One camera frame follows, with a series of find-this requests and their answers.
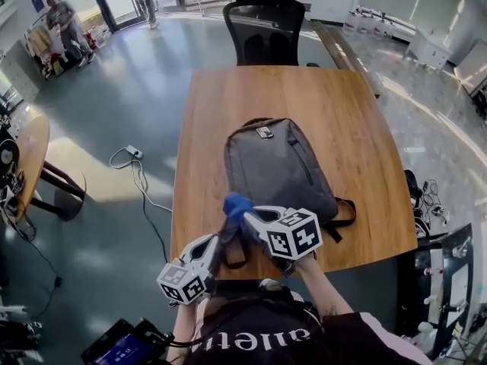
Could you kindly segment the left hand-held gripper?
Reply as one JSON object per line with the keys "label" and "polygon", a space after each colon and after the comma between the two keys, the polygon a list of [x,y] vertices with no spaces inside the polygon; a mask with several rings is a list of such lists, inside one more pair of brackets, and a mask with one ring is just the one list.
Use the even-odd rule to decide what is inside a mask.
{"label": "left hand-held gripper", "polygon": [[201,236],[183,249],[180,257],[167,263],[157,283],[167,299],[190,305],[213,289],[220,268],[221,241],[216,233]]}

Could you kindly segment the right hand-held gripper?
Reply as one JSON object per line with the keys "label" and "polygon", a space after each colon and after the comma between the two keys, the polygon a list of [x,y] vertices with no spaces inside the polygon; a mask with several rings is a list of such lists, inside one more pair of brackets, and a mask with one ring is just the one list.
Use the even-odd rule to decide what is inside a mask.
{"label": "right hand-held gripper", "polygon": [[243,219],[248,234],[267,243],[272,262],[285,277],[294,274],[297,260],[323,245],[317,216],[304,208],[292,213],[281,206],[254,206]]}

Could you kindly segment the blue cloth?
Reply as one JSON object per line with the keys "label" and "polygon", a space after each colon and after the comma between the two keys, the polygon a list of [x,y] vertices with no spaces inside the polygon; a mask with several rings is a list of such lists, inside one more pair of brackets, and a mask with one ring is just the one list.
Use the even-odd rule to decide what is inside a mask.
{"label": "blue cloth", "polygon": [[253,212],[253,206],[248,198],[236,192],[230,192],[224,199],[223,212],[229,220],[242,224],[244,215]]}

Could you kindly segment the grey backpack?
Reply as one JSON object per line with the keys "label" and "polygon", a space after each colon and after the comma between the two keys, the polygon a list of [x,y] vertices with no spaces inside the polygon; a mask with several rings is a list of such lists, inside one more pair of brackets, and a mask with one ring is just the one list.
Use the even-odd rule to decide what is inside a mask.
{"label": "grey backpack", "polygon": [[[226,141],[224,166],[231,192],[248,198],[253,207],[311,211],[321,234],[327,232],[336,243],[342,240],[338,228],[355,222],[355,203],[334,196],[309,141],[291,119],[258,118],[242,125]],[[239,242],[246,262],[252,243],[260,245],[271,260],[267,243],[256,242],[245,222],[226,217],[220,235],[226,245]]]}

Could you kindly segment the person's left forearm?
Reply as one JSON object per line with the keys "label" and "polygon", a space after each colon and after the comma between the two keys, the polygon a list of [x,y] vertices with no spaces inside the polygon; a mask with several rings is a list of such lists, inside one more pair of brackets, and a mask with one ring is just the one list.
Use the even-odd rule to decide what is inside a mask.
{"label": "person's left forearm", "polygon": [[[207,300],[203,300],[199,304],[179,305],[173,329],[175,341],[188,342],[192,341],[195,336],[199,336],[207,303]],[[182,365],[189,351],[189,348],[170,347],[167,351],[166,361],[171,365]]]}

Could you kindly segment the person's right forearm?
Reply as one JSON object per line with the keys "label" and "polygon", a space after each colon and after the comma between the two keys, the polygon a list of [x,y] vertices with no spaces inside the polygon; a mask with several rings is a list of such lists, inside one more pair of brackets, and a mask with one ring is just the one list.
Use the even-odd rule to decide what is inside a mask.
{"label": "person's right forearm", "polygon": [[312,255],[297,260],[296,266],[321,318],[353,313]]}

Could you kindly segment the person's black printed shirt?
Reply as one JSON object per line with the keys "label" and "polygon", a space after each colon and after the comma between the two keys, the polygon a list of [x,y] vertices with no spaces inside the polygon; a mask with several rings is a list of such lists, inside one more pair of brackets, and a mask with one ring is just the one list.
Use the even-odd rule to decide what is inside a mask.
{"label": "person's black printed shirt", "polygon": [[225,302],[200,334],[183,365],[432,365],[371,314],[319,317],[289,289]]}

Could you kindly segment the black screen device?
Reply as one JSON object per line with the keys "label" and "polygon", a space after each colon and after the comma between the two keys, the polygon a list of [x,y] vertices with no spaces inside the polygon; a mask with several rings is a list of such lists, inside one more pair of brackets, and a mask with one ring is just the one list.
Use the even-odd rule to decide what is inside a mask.
{"label": "black screen device", "polygon": [[147,319],[136,326],[117,321],[81,353],[84,365],[169,365],[162,357],[174,341]]}

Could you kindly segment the black equipment rack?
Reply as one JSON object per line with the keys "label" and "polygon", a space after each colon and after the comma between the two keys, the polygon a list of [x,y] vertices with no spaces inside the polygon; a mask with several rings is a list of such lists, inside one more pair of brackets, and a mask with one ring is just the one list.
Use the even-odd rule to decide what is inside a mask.
{"label": "black equipment rack", "polygon": [[430,359],[443,355],[466,328],[473,292],[471,224],[419,240],[397,258],[396,334]]}

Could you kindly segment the long wooden bench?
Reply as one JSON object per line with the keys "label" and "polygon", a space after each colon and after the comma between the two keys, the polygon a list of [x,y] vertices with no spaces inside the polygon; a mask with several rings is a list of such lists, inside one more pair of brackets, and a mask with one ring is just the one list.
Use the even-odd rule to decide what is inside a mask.
{"label": "long wooden bench", "polygon": [[309,20],[309,24],[322,44],[330,54],[338,69],[354,71],[361,75],[376,99],[381,92],[372,75],[367,71],[353,48],[345,40],[342,31],[334,25],[328,25],[319,20]]}

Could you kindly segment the black mesh office chair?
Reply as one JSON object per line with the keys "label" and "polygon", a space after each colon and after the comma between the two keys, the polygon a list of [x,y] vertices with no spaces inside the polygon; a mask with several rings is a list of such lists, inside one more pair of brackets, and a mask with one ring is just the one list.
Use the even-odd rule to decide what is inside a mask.
{"label": "black mesh office chair", "polygon": [[298,0],[235,0],[223,8],[237,65],[298,65],[305,8]]}

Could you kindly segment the round wooden table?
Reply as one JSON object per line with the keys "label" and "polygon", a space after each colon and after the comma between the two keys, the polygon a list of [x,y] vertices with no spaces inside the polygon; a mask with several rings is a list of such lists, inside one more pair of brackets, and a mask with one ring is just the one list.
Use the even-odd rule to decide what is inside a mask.
{"label": "round wooden table", "polygon": [[38,116],[24,126],[14,138],[0,132],[0,142],[16,141],[20,157],[18,165],[0,174],[0,218],[14,227],[27,217],[32,206],[70,221],[80,212],[86,188],[80,187],[67,173],[46,159],[50,127],[45,116]]}

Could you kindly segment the black oval device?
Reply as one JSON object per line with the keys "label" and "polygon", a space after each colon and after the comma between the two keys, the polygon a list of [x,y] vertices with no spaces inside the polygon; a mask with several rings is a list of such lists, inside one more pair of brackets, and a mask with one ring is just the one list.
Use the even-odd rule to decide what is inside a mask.
{"label": "black oval device", "polygon": [[0,142],[0,174],[5,174],[18,165],[20,151],[13,139]]}

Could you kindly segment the row of clear bottles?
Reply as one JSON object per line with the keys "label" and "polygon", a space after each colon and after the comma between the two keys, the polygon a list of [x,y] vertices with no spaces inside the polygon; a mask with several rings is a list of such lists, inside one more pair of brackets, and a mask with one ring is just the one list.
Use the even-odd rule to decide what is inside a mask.
{"label": "row of clear bottles", "polygon": [[348,35],[361,34],[377,38],[392,37],[393,22],[382,11],[358,5],[346,15],[342,32]]}

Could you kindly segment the white cabinet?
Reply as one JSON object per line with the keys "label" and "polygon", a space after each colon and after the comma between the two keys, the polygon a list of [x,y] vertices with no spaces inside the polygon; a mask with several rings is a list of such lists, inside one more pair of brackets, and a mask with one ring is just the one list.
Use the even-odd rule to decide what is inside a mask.
{"label": "white cabinet", "polygon": [[409,43],[403,58],[412,57],[416,65],[426,65],[437,72],[443,70],[452,52],[444,45],[439,36],[415,29],[415,35]]}

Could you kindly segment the red white containers pile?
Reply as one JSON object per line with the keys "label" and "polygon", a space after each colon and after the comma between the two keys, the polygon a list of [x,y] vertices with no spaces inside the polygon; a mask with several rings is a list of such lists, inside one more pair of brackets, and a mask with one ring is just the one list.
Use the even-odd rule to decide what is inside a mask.
{"label": "red white containers pile", "polygon": [[93,26],[84,32],[84,38],[92,50],[104,47],[110,36],[111,32],[107,25]]}

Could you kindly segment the white leaning panel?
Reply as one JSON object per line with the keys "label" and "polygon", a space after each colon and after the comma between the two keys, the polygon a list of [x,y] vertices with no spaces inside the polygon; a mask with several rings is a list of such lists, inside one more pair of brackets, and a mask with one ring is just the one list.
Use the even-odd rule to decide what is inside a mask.
{"label": "white leaning panel", "polygon": [[487,43],[478,39],[454,74],[470,97],[477,95],[487,85]]}

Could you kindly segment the grey metal locker cabinet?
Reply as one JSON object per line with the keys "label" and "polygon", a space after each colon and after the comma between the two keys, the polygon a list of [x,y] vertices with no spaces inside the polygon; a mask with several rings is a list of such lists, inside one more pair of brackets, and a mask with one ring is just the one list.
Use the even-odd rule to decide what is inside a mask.
{"label": "grey metal locker cabinet", "polygon": [[20,41],[0,58],[0,71],[24,100],[34,102],[42,85],[42,77]]}

